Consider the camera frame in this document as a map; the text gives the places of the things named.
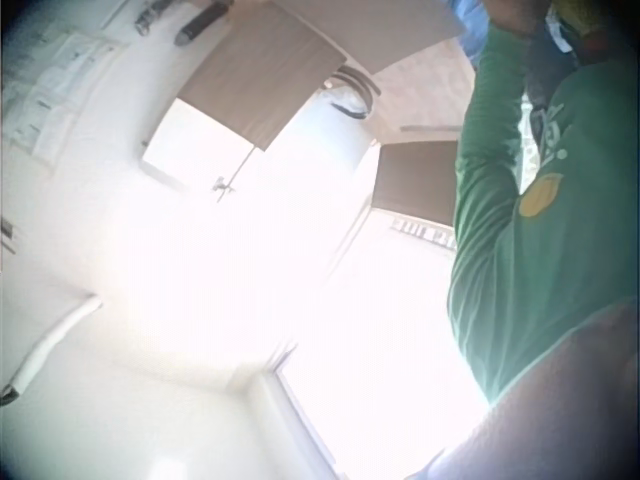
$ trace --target bright window light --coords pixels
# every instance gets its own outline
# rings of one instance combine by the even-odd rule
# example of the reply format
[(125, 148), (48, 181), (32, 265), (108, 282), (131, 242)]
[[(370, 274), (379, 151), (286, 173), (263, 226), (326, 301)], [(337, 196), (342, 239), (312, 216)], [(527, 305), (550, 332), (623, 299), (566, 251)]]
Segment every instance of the bright window light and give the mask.
[[(382, 215), (371, 219), (378, 227)], [(447, 319), (453, 252), (368, 231), (282, 375), (350, 480), (405, 478), (466, 436), (487, 405)]]
[(149, 480), (187, 480), (187, 467), (177, 460), (163, 458), (154, 465)]

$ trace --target paper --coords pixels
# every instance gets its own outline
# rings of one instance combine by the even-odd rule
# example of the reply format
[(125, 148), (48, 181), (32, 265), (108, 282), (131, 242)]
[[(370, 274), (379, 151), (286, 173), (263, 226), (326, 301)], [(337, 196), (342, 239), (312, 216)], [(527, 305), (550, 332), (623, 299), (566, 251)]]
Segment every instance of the paper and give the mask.
[(33, 157), (54, 166), (76, 117), (50, 96), (33, 91), (23, 102), (12, 140)]
[(37, 85), (81, 107), (115, 53), (115, 45), (73, 33), (40, 75)]

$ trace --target sleeve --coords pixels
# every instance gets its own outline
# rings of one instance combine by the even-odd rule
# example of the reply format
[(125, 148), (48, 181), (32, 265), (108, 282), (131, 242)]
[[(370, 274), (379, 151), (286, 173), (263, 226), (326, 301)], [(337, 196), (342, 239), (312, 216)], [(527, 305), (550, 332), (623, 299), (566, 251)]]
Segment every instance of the sleeve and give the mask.
[(448, 305), (456, 336), (459, 320), (483, 301), (483, 275), (519, 196), (515, 168), (528, 45), (524, 38), (489, 27), (458, 145), (454, 217), (458, 250)]

